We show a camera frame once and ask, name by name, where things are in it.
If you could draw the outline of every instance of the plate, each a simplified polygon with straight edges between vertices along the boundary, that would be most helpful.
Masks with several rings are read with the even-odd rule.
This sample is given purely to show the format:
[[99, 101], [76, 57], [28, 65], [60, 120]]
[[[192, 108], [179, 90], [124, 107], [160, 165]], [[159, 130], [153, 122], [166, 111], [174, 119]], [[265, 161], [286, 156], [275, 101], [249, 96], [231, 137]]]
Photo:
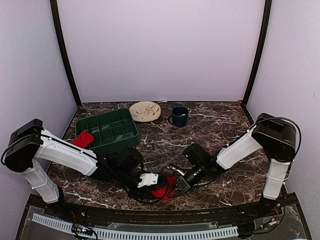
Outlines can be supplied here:
[[161, 115], [161, 107], [152, 101], [137, 102], [129, 110], [133, 120], [140, 123], [152, 122]]

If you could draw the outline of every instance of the mug handle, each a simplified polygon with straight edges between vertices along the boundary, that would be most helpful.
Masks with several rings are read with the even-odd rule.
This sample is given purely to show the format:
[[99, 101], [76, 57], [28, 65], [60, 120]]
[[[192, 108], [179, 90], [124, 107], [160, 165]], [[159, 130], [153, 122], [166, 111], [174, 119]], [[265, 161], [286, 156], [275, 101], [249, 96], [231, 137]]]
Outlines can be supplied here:
[[172, 119], [172, 115], [168, 117], [168, 122], [173, 125], [174, 123], [172, 121], [170, 121], [170, 119]]

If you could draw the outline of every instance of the blue mug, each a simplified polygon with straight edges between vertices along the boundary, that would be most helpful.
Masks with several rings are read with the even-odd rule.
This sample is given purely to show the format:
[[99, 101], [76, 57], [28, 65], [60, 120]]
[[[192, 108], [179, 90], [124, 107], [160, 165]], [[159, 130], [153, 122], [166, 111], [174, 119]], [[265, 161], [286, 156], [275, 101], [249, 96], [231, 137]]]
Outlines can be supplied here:
[[185, 125], [187, 125], [187, 120], [188, 120], [188, 109], [184, 106], [176, 106], [172, 110], [172, 115], [168, 117], [168, 122], [178, 128], [182, 128]]

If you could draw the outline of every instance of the red sponge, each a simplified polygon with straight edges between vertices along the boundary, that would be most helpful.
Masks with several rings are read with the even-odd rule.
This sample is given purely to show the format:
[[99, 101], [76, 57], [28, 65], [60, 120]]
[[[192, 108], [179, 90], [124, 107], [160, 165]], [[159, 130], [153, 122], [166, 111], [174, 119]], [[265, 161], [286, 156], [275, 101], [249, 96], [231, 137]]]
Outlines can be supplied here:
[[[171, 189], [171, 187], [173, 186], [177, 178], [175, 176], [169, 176], [166, 174], [165, 174], [165, 177], [168, 179], [169, 189]], [[166, 190], [167, 190], [167, 186], [158, 187], [156, 191], [152, 192], [152, 195], [155, 196], [156, 198], [161, 198], [165, 194]], [[168, 198], [167, 196], [165, 196], [163, 199], [167, 201], [172, 201], [173, 198]]]
[[76, 145], [77, 147], [85, 149], [88, 147], [90, 143], [92, 143], [95, 140], [94, 136], [92, 136], [90, 133], [83, 131], [77, 136], [73, 141], [72, 144]]

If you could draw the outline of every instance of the white cable tray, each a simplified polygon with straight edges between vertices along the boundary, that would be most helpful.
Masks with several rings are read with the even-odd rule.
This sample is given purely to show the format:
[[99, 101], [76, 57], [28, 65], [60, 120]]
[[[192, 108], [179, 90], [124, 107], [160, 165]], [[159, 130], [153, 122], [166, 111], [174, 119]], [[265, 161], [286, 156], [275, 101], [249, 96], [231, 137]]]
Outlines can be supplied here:
[[[71, 222], [55, 219], [37, 213], [33, 214], [32, 221], [67, 234], [72, 234]], [[204, 231], [161, 233], [116, 231], [99, 227], [93, 227], [92, 229], [96, 232], [100, 240], [214, 240], [236, 237], [239, 235], [237, 226]], [[92, 235], [90, 238], [95, 239], [96, 237], [95, 235]]]

